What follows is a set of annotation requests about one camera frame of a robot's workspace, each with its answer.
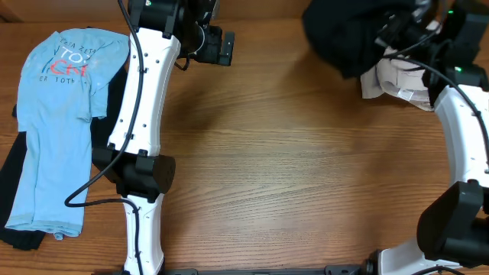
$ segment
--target folded shirt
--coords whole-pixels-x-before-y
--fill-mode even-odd
[[[128,52],[127,36],[93,28],[55,32],[31,52],[17,104],[28,151],[6,228],[80,234],[84,210],[64,200],[89,180],[90,122],[106,116],[108,83]]]

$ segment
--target black garment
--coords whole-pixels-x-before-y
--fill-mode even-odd
[[[128,74],[122,67],[108,85],[107,117],[94,118],[90,125],[93,147],[107,145],[108,137],[121,111],[122,98],[124,96],[125,80]],[[14,106],[12,116],[17,117],[17,106]],[[25,154],[27,152],[26,133],[18,133],[7,159],[0,170],[0,240],[22,250],[38,249],[45,233],[42,231],[16,231],[5,228],[12,206],[15,193],[22,174]]]
[[[413,11],[415,0],[313,0],[303,15],[306,36],[315,52],[342,72],[359,77],[379,62],[385,48],[377,32],[386,11]]]

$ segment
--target wooden table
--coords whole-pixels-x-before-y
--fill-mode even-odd
[[[25,58],[52,32],[87,25],[128,33],[122,22],[0,25],[1,163]],[[177,169],[164,200],[167,267],[360,263],[413,237],[449,184],[437,117],[388,95],[362,99],[357,80],[310,51],[300,20],[219,25],[236,32],[232,66],[192,63],[168,87],[161,152]],[[88,200],[107,197],[117,197],[107,180],[89,190]],[[29,252],[0,244],[0,274],[90,274],[125,257],[122,205],[101,205],[86,209],[78,238],[48,235]]]

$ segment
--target cable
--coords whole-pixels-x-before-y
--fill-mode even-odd
[[[440,274],[442,273],[442,271],[447,271],[447,272],[455,274],[455,275],[464,275],[460,271],[454,270],[450,267],[443,267],[443,266],[426,268],[425,270],[421,270],[421,271],[418,271],[416,273],[413,273],[413,275],[424,275],[424,274],[428,274],[428,273],[436,272],[436,271],[438,271]]]
[[[108,166],[100,171],[96,176],[94,176],[91,180],[89,180],[87,183],[85,183],[83,186],[78,188],[77,191],[73,192],[66,200],[64,201],[64,205],[67,207],[86,207],[86,206],[92,206],[92,205],[100,205],[103,203],[113,203],[113,202],[122,202],[130,205],[133,208],[133,213],[136,218],[136,229],[134,233],[134,249],[136,250],[136,259],[138,260],[138,269],[139,269],[139,274],[143,275],[143,266],[141,263],[141,257],[140,257],[140,251],[139,251],[139,214],[138,214],[138,207],[130,200],[128,199],[101,199],[98,201],[94,202],[84,202],[84,203],[71,203],[70,201],[74,199],[76,196],[78,196],[83,190],[89,188],[93,183],[95,183],[97,180],[99,180],[103,175],[107,173],[109,169],[111,169],[114,164],[122,157],[122,154],[124,153],[125,149],[128,147],[129,141],[131,140],[132,136],[132,131],[134,129],[134,124],[136,122],[136,117],[138,116],[138,109],[139,109],[139,103],[141,102],[141,94],[143,92],[143,78],[144,78],[144,64],[143,64],[143,52],[141,49],[141,44],[139,43],[138,36],[136,34],[136,30],[132,27],[131,21],[129,19],[128,12],[125,9],[124,3],[122,0],[118,0],[119,3],[119,8],[122,11],[122,14],[124,15],[124,19],[126,23],[128,24],[129,30],[131,31],[132,37],[134,38],[134,43],[136,44],[136,48],[138,50],[138,58],[139,58],[139,83],[138,83],[138,94],[136,95],[136,103],[134,104],[134,111],[132,112],[131,116],[131,122],[129,123],[129,129],[128,133],[125,136],[124,143],[121,147],[121,150],[118,152],[117,156],[115,156],[114,160],[112,160],[111,163],[108,164]]]
[[[411,50],[416,49],[417,47],[421,46],[422,44],[424,44],[425,42],[427,42],[428,40],[433,38],[436,35],[436,33],[439,31],[439,29],[442,27],[442,24],[443,24],[443,22],[445,22],[447,14],[449,13],[448,4],[447,4],[446,0],[444,0],[442,2],[443,2],[443,18],[440,21],[439,25],[436,27],[436,29],[434,31],[432,31],[431,34],[428,34],[428,36],[424,37],[418,43],[416,43],[412,46],[409,46],[406,49],[398,50],[395,53],[390,53],[390,54],[384,55],[383,58],[392,58],[392,57],[398,57],[399,55],[405,55],[405,53],[409,53]]]
[[[431,73],[436,74],[438,77],[440,77],[441,79],[445,80],[445,82],[447,82],[447,84],[449,84],[450,86],[453,86],[453,88],[457,90],[457,92],[460,94],[460,96],[467,102],[467,105],[470,107],[470,109],[472,110],[472,112],[474,112],[474,116],[477,118],[477,120],[479,122],[479,125],[481,126],[482,137],[484,139],[484,146],[485,146],[486,158],[487,158],[487,162],[486,163],[489,165],[489,135],[487,135],[486,124],[484,123],[484,120],[482,119],[481,112],[477,109],[477,107],[475,107],[474,103],[469,99],[469,97],[467,96],[467,94],[465,94],[465,92],[462,89],[460,89],[460,87],[458,87],[458,85],[454,81],[452,81],[450,78],[448,78],[447,76],[443,75],[443,73],[441,73],[437,69],[435,69],[435,68],[433,68],[433,67],[431,67],[429,65],[424,64],[423,62],[420,62],[418,60],[407,59],[407,58],[404,58],[404,57],[389,57],[389,59],[402,60],[402,61],[405,61],[405,62],[409,62],[409,63],[415,64],[417,66],[421,66],[425,70],[428,70]]]

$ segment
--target blue t-shirt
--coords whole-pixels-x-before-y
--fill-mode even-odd
[[[127,36],[94,28],[55,32],[31,52],[17,103],[28,152],[6,228],[79,235],[83,208],[64,200],[89,180],[90,122],[106,116],[108,83],[128,52]]]

